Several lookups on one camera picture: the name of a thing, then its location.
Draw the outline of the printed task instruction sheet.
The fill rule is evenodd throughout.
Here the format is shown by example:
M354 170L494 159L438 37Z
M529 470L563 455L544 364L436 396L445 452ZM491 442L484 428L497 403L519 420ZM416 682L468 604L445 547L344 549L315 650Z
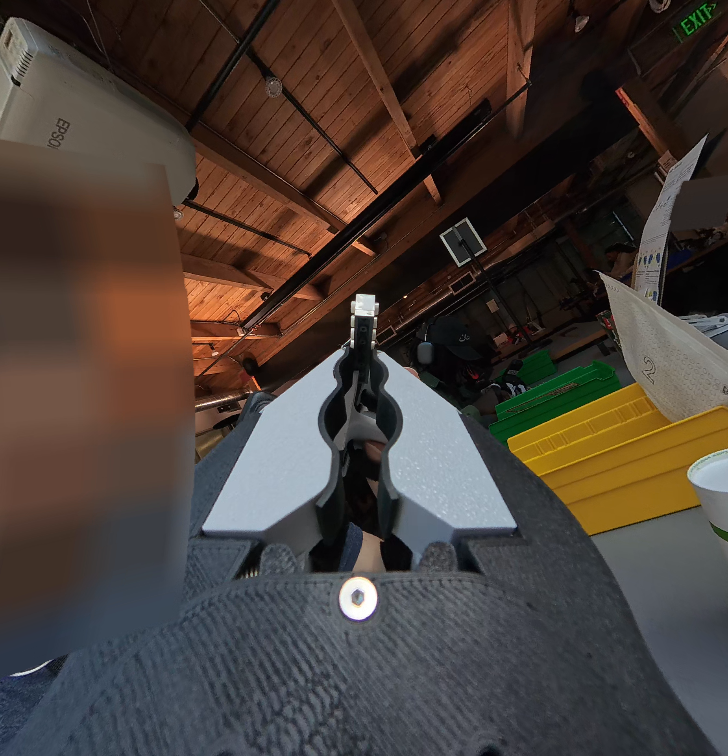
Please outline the printed task instruction sheet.
M632 272L632 288L638 296L656 306L661 303L667 271L671 211L682 184L693 177L707 139L708 135L704 135L683 158L671 166L643 228Z

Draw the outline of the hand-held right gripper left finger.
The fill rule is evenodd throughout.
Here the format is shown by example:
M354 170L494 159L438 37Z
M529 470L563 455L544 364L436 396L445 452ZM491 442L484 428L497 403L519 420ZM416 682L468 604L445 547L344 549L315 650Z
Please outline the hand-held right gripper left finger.
M208 537L284 544L308 553L334 539L340 452L323 413L339 390L340 348L261 412L201 529Z

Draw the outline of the yellow plastic bin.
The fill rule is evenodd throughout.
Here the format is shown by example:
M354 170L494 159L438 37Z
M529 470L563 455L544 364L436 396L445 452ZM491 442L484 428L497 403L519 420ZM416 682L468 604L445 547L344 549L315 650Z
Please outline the yellow plastic bin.
M728 407L670 422L634 383L508 440L510 451L601 534L700 505L692 464L728 448Z

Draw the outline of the white ceiling projector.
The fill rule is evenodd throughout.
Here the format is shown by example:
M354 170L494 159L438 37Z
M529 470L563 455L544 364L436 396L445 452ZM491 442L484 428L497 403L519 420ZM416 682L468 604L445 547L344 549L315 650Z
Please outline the white ceiling projector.
M175 206L198 191L196 148L174 116L19 17L0 34L0 139L163 165Z

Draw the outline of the white panel on stand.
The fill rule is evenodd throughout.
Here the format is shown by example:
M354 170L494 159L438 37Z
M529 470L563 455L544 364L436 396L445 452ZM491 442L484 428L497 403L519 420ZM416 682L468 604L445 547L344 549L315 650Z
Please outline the white panel on stand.
M442 232L440 240L458 268L477 262L487 252L486 244L467 217Z

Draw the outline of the white and grey lego assembly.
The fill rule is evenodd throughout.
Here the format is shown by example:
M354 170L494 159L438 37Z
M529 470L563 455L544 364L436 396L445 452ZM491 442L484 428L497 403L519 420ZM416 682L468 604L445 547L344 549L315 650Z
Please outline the white and grey lego assembly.
M358 293L351 303L350 354L359 382L369 379L375 351L379 304L375 295Z

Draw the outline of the white paper cup green band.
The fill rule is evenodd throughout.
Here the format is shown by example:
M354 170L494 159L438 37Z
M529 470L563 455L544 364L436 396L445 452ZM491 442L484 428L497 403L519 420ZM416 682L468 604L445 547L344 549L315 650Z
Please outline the white paper cup green band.
M728 448L696 461L687 478L728 562Z

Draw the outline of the green exit sign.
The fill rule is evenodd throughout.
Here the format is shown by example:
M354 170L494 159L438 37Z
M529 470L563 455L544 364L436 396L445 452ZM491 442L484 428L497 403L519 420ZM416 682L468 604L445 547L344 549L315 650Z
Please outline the green exit sign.
M723 6L719 2L692 2L682 9L671 25L671 32L682 44L694 37L721 14Z

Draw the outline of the person's left forearm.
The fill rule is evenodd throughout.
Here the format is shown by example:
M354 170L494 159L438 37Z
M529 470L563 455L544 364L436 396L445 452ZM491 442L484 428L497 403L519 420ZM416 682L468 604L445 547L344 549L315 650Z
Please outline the person's left forearm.
M379 537L368 532L362 532L362 543L353 566L353 572L372 574L386 572L381 544L382 540Z

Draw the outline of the long green plastic bin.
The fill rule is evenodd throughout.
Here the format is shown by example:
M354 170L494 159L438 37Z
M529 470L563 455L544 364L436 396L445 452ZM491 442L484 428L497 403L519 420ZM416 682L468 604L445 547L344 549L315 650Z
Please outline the long green plastic bin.
M489 425L501 443L621 389L615 370L601 361L576 367L497 405Z

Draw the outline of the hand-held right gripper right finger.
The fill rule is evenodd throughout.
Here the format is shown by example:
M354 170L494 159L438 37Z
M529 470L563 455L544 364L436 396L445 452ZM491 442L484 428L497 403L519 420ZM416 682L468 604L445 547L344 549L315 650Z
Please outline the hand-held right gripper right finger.
M517 522L480 455L467 418L383 352L371 358L375 422L385 437L378 520L418 565L432 543L507 537Z

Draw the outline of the white numbered paper bag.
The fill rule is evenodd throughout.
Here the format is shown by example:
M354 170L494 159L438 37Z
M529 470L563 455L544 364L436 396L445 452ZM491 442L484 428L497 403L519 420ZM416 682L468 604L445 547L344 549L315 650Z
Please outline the white numbered paper bag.
M626 367L670 422L728 408L728 350L601 274Z

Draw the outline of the small green plastic bin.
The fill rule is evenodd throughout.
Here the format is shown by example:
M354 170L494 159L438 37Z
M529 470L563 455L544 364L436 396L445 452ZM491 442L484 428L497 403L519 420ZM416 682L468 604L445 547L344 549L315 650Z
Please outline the small green plastic bin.
M558 372L547 349L539 350L524 358L515 358L504 371L508 383L522 383L532 386L551 378Z

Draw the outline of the black ceiling duct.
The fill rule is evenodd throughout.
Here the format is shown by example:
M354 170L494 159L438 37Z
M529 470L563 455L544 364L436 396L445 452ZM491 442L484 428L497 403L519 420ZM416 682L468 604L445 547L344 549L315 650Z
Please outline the black ceiling duct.
M387 213L395 208L418 184L432 175L460 148L467 144L492 119L490 100L482 99L472 111L454 126L444 137L432 143L404 174L397 178L381 195L373 200L352 222L338 232L321 250L296 271L286 282L274 290L269 298L257 307L243 322L245 331L258 326L268 316L282 307L301 289L310 284L318 274L325 270L346 249L353 245L362 235Z

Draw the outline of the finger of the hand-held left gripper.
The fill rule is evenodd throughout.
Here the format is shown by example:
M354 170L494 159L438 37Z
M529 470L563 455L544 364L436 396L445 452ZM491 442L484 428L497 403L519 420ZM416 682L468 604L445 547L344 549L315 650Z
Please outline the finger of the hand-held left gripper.
M377 425L376 412L357 410L356 400L361 389L359 371L354 370L350 388L343 394L343 422L333 439L334 446L340 452L345 451L351 441L388 443L388 438Z

